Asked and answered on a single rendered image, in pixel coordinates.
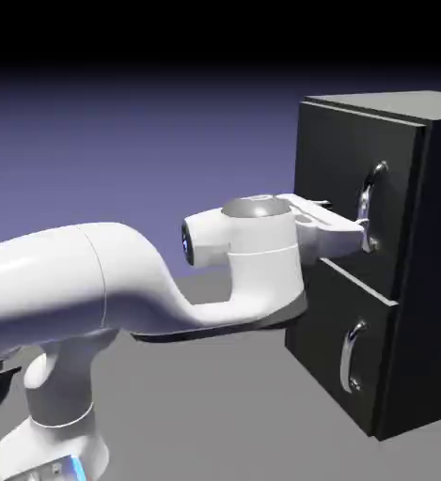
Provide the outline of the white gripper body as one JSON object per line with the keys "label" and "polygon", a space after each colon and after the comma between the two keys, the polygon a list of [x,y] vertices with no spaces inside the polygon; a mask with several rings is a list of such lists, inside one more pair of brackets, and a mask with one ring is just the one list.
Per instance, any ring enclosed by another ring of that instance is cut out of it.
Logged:
{"label": "white gripper body", "polygon": [[364,228],[348,221],[345,225],[297,222],[297,237],[302,264],[318,258],[348,256],[362,247]]}

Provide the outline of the dark wood cabinet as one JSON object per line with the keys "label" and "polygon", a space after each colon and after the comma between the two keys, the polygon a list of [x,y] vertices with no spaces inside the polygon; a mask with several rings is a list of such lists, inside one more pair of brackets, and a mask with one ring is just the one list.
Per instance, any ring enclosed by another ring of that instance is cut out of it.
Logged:
{"label": "dark wood cabinet", "polygon": [[302,101],[426,126],[397,314],[386,330],[376,425],[384,441],[441,420],[441,92],[307,96]]}

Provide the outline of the dark cabinet door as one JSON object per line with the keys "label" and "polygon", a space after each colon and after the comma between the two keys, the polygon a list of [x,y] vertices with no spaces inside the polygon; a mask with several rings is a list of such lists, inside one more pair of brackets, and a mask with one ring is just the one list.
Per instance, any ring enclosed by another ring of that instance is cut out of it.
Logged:
{"label": "dark cabinet door", "polygon": [[328,201],[356,220],[370,195],[368,235],[375,249],[339,265],[390,300],[400,296],[425,125],[354,109],[302,101],[299,105],[294,191]]}
{"label": "dark cabinet door", "polygon": [[[285,346],[347,414],[368,435],[376,425],[378,389],[387,324],[398,302],[369,287],[330,259],[307,270],[306,313],[286,331]],[[368,329],[356,340],[351,373],[361,390],[346,393],[339,380],[344,335],[360,320]]]}

